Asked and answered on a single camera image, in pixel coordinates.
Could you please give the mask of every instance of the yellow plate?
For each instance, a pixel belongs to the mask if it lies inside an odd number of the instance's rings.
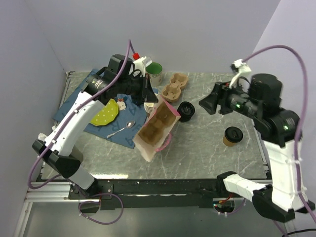
[[[119,114],[119,106],[114,99],[109,100],[106,106],[103,107],[90,121],[94,126],[105,126],[114,121]]]

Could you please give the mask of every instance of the red cap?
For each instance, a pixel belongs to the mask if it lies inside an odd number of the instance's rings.
[[[138,53],[134,53],[134,54],[133,54],[133,58],[134,58],[134,60],[137,60],[137,59],[139,59],[139,58],[140,58],[140,56],[139,56],[139,54],[138,54]]]

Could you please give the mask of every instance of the marble table surface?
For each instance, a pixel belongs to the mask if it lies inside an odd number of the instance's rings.
[[[72,73],[66,84],[65,99],[88,73]],[[168,84],[173,73],[165,73],[161,86]],[[188,122],[177,122],[171,131],[169,146],[156,154],[152,162],[145,161],[134,150],[84,132],[76,146],[83,153],[83,167],[96,178],[130,179],[194,179],[216,178],[226,171],[235,171],[244,178],[266,178],[264,163],[252,121],[238,113],[209,115],[198,105],[217,81],[230,81],[232,74],[186,73],[189,81],[180,99],[172,103],[178,108],[182,101],[191,102],[196,113]],[[244,138],[234,147],[226,147],[222,138],[229,126],[243,131]],[[42,179],[56,172],[45,165]]]

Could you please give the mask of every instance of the spoon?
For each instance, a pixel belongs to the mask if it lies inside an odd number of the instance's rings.
[[[112,134],[108,135],[107,138],[110,138],[110,137],[114,136],[115,134],[117,134],[118,132],[123,131],[123,130],[126,129],[126,128],[131,128],[131,127],[133,127],[134,125],[135,125],[135,121],[130,121],[130,122],[128,122],[128,123],[126,124],[126,127],[120,129],[119,131],[116,131],[115,133],[112,133]]]

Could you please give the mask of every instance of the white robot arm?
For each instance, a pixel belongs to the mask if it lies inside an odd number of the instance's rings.
[[[132,102],[137,106],[143,102],[155,103],[158,101],[149,79],[145,77],[142,65],[142,60],[145,59],[146,57],[143,57],[136,63],[128,59],[117,82],[96,99],[85,104],[93,95],[110,84],[121,69],[124,56],[113,55],[107,68],[101,69],[87,79],[73,106],[57,128],[44,141],[36,140],[33,143],[33,148],[38,154],[42,154],[47,149],[46,144],[52,143],[53,145],[49,151],[42,157],[44,161],[64,178],[78,185],[88,196],[95,194],[98,181],[82,167],[78,159],[71,155],[72,149],[91,119],[117,94],[131,95]],[[71,118],[71,121],[67,126],[64,126],[69,118]]]
[[[236,80],[251,72],[241,60],[235,61],[231,68],[237,74]],[[217,177],[217,191],[236,193],[253,202],[263,217],[280,222],[294,219],[295,211],[307,212],[302,199],[315,209],[305,194],[301,158],[294,158],[294,136],[300,118],[293,111],[279,106],[282,83],[273,75],[255,74],[248,91],[244,92],[236,80],[215,83],[212,92],[199,105],[211,115],[220,105],[219,113],[223,115],[235,111],[253,119],[269,154],[273,184],[259,184],[229,171]]]

